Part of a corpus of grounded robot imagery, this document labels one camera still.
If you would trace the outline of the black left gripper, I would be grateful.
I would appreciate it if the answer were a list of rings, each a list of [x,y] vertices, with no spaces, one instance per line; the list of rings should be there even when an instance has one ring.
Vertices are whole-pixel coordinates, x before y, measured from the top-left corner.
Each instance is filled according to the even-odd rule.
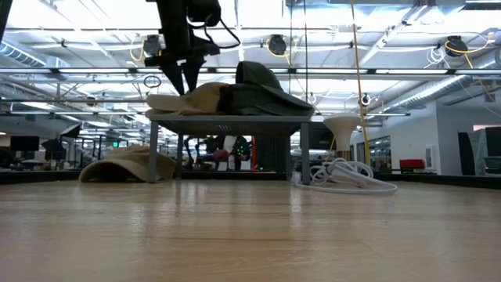
[[[196,89],[198,75],[205,56],[215,56],[220,48],[211,40],[194,34],[196,27],[190,22],[202,23],[201,28],[213,27],[221,19],[218,0],[149,0],[157,6],[165,47],[159,55],[145,59],[147,67],[160,67],[180,96],[185,94],[182,71],[189,91]],[[182,68],[177,64],[186,60]]]

